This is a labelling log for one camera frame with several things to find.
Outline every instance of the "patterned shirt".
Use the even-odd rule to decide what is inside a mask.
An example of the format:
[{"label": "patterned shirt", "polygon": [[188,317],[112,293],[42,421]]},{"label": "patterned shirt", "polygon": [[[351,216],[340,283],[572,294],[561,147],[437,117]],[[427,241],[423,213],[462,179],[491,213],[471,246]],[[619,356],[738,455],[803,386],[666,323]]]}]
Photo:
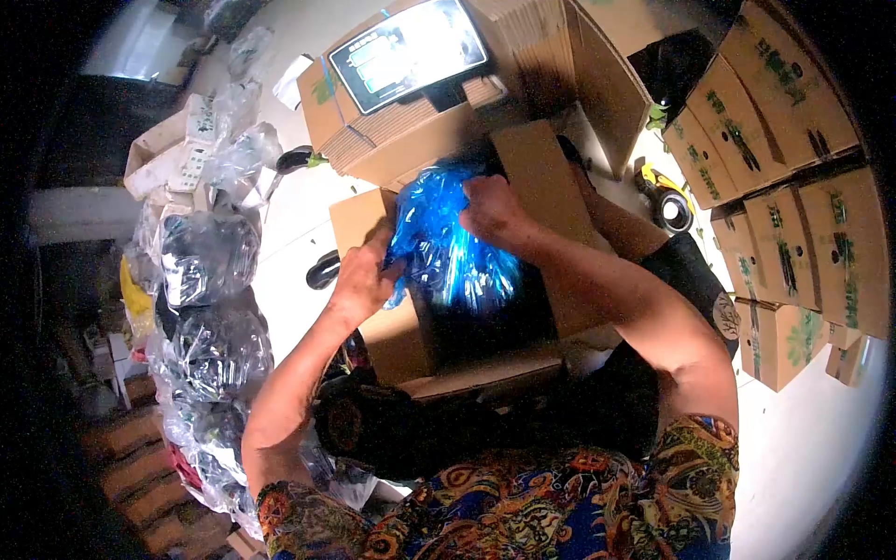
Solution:
[{"label": "patterned shirt", "polygon": [[640,464],[618,452],[489,452],[444,470],[374,525],[294,482],[258,495],[272,560],[728,558],[737,435],[684,416]]}]

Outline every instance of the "blue plastic bag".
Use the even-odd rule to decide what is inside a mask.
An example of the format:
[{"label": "blue plastic bag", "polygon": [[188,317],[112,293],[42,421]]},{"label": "blue plastic bag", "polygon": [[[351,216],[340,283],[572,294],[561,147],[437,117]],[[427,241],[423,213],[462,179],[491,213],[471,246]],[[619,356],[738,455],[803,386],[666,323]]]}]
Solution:
[{"label": "blue plastic bag", "polygon": [[459,222],[470,203],[463,182],[475,175],[469,168],[426,168],[401,189],[383,265],[403,258],[407,267],[383,309],[401,303],[407,280],[430,303],[464,306],[473,314],[489,314],[513,297],[521,279],[519,260],[472,236]]}]

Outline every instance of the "white floor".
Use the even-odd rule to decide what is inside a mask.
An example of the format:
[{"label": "white floor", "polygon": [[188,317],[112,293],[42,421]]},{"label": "white floor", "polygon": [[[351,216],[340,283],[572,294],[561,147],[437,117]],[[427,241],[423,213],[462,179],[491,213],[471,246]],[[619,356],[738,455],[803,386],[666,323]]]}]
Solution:
[{"label": "white floor", "polygon": [[[274,30],[261,78],[265,91],[260,120],[276,126],[283,148],[309,143],[301,108],[291,111],[271,93],[272,85],[299,55],[319,56],[333,41],[388,0],[274,0],[247,26]],[[193,91],[212,94],[223,83],[227,50],[203,63]],[[578,131],[580,149],[602,158],[589,131]],[[672,156],[663,153],[654,132],[642,134],[634,157],[645,156],[680,185],[684,179]],[[639,206],[632,185],[594,177],[602,194],[634,211]],[[336,247],[329,221],[330,204],[372,185],[338,177],[329,166],[286,176],[272,198],[263,225],[262,256],[254,281],[258,305],[271,330],[275,359],[283,359],[301,339],[325,305],[332,287],[311,290],[305,274],[323,254]],[[731,281],[713,243],[709,212],[699,211],[692,235],[722,285]],[[824,373],[826,348],[780,393],[739,373],[734,360],[740,404],[740,482],[732,558],[776,559],[792,556],[817,522],[838,499],[858,461],[874,422],[883,387],[884,344],[873,346],[871,367],[860,389],[850,389]]]}]

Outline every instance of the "cardboard box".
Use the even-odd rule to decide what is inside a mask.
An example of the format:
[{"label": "cardboard box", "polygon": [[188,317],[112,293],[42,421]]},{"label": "cardboard box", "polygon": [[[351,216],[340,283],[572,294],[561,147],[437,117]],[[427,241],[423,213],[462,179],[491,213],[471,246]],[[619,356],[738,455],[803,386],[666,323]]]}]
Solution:
[{"label": "cardboard box", "polygon": [[832,346],[824,371],[844,385],[858,387],[867,370],[870,344],[871,337],[861,335],[846,349]]},{"label": "cardboard box", "polygon": [[227,543],[237,551],[237,554],[239,554],[239,557],[243,558],[243,560],[249,560],[255,555],[267,556],[268,554],[264,543],[250,537],[245,529],[230,533],[227,537]]},{"label": "cardboard box", "polygon": [[[419,0],[399,0],[397,13]],[[324,51],[297,83],[311,143],[338,173],[399,188],[399,177],[490,130],[477,109],[505,89],[530,115],[553,114],[578,96],[613,173],[621,177],[647,120],[650,99],[628,62],[574,0],[467,0],[497,78],[463,84],[467,102],[437,112],[425,98],[361,116],[326,55],[385,16],[374,15]]]},{"label": "cardboard box", "polygon": [[798,189],[815,251],[824,318],[886,340],[890,267],[871,168]]},{"label": "cardboard box", "polygon": [[846,111],[806,42],[782,14],[748,1],[719,47],[789,169],[858,145]]},{"label": "cardboard box", "polygon": [[710,137],[685,107],[663,134],[697,205],[713,208],[738,197],[737,188]]},{"label": "cardboard box", "polygon": [[[523,206],[532,217],[560,235],[600,248],[598,234],[590,224],[582,195],[550,125],[546,121],[536,121],[496,133],[493,140],[511,184],[518,190]],[[330,207],[340,256],[351,247],[362,245],[379,220],[394,222],[394,200],[394,193],[378,189]],[[586,306],[573,302],[549,279],[545,279],[545,288],[561,337],[597,326],[595,315]],[[370,358],[384,383],[401,385],[435,374],[438,365],[429,350],[432,342],[427,334],[428,321],[426,307],[415,306],[411,297],[405,297],[395,309],[379,311],[361,325]],[[541,364],[539,369],[544,365],[539,360],[543,359],[548,359],[551,367],[559,366],[555,350],[543,352],[546,353],[539,354],[536,360]],[[534,367],[527,359],[513,363],[516,366],[503,370],[504,378],[526,374]],[[481,364],[470,365],[467,371],[477,367],[483,368]],[[444,390],[454,391],[451,387]]]},{"label": "cardboard box", "polygon": [[788,173],[749,93],[722,57],[713,59],[688,96],[687,107],[709,135],[739,193],[755,191]]},{"label": "cardboard box", "polygon": [[765,264],[765,300],[821,310],[818,262],[794,192],[785,187],[744,200]]},{"label": "cardboard box", "polygon": [[850,329],[841,324],[831,323],[831,334],[828,336],[828,342],[830,342],[834,348],[847,349],[861,337],[862,333],[856,329]]},{"label": "cardboard box", "polygon": [[810,309],[738,297],[743,370],[775,392],[824,348],[830,327]]},{"label": "cardboard box", "polygon": [[192,94],[182,110],[131,142],[125,187],[138,201],[159,187],[193,198],[214,143],[211,99]]},{"label": "cardboard box", "polygon": [[716,217],[714,213],[710,225],[719,241],[735,296],[766,300],[769,294],[765,288],[762,254],[746,214]]}]

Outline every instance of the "yellow object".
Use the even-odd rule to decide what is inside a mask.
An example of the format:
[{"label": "yellow object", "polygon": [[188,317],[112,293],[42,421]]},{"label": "yellow object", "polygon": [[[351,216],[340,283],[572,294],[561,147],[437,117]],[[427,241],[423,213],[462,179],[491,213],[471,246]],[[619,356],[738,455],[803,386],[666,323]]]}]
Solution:
[{"label": "yellow object", "polygon": [[152,298],[146,295],[140,286],[134,284],[130,269],[127,267],[127,259],[123,256],[118,279],[121,283],[121,296],[125,301],[127,320],[131,324],[131,330],[134,331],[134,348],[140,348],[156,329]]},{"label": "yellow object", "polygon": [[652,163],[645,163],[641,167],[641,177],[644,178],[645,181],[650,185],[656,186],[661,191],[673,190],[678,191],[679,194],[684,196],[687,201],[687,209],[691,211],[692,214],[696,214],[696,210],[694,209],[694,203],[691,202],[691,197],[685,194],[685,191],[678,185],[675,184],[672,179],[666,177],[659,171],[653,168]]}]

